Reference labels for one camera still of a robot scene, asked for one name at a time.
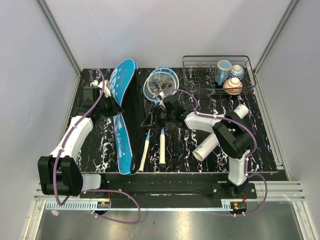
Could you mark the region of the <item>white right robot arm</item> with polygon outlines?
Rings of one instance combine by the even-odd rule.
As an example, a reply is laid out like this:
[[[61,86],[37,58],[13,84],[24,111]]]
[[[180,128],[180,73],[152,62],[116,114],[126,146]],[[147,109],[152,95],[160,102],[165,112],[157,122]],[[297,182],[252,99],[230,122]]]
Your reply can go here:
[[[166,124],[173,123],[179,128],[209,133],[198,146],[200,152],[196,156],[201,160],[216,146],[222,148],[229,158],[227,192],[236,199],[245,192],[249,181],[248,157],[257,149],[257,141],[243,121],[248,112],[248,108],[243,104],[225,115],[191,111],[185,109],[175,95],[168,95],[151,107],[141,126],[161,129]]]

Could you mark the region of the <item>blue sport racket bag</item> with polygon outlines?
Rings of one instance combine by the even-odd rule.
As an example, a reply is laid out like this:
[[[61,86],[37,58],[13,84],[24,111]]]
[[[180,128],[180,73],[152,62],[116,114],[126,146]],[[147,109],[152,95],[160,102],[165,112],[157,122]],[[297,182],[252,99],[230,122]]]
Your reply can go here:
[[[144,151],[145,129],[141,127],[144,110],[136,73],[138,64],[127,58],[110,77],[109,90],[123,112],[113,116],[117,165],[121,175],[138,172]]]

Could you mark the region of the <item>white shuttlecock tube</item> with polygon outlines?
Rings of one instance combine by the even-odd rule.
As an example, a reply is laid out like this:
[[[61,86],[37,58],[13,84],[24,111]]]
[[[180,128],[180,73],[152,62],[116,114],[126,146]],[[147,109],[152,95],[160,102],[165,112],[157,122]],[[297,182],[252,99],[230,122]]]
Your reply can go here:
[[[243,129],[243,118],[249,109],[238,105],[226,115],[217,115],[215,118],[192,115],[187,125],[193,130],[202,130],[209,136],[192,152],[193,156],[202,162],[217,147],[220,146],[224,153],[234,159],[240,159],[251,148],[252,137]]]

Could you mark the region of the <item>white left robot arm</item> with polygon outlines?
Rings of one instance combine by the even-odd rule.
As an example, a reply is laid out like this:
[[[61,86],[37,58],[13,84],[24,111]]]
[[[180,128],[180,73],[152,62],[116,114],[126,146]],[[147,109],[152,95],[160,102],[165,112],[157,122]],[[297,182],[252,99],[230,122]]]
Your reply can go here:
[[[58,146],[37,162],[44,195],[78,196],[90,190],[97,198],[108,193],[108,186],[95,173],[82,174],[76,164],[82,145],[100,117],[113,117],[123,109],[106,86],[87,86],[83,100],[72,115],[70,125]]]

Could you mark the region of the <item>blue badminton racket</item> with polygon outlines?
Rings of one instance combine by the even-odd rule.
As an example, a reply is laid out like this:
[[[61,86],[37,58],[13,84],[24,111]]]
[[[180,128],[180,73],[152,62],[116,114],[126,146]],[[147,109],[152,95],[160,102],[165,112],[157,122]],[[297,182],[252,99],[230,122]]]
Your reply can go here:
[[[158,100],[158,95],[161,95],[162,97],[165,97],[165,94],[171,94],[174,95],[177,91],[173,91],[174,89],[179,88],[179,79],[177,74],[170,68],[167,67],[160,67],[155,69],[147,80],[144,82],[143,85],[143,95],[144,97],[151,101],[154,105],[157,105],[160,103]],[[160,145],[159,145],[159,164],[160,165],[165,165],[166,160],[165,160],[165,131],[164,128],[161,129],[160,133]],[[145,143],[144,143],[144,150],[142,154],[142,159],[140,163],[140,168],[139,172],[144,171],[144,166],[145,166],[145,161],[149,149],[149,142],[150,142],[150,130],[148,130],[148,133],[145,138]]]
[[[151,94],[151,99],[161,107],[164,107],[163,100],[158,101],[158,94],[164,92],[166,97],[174,95],[176,89],[180,87],[179,78],[175,71],[168,67],[156,68],[147,78],[147,91]]]

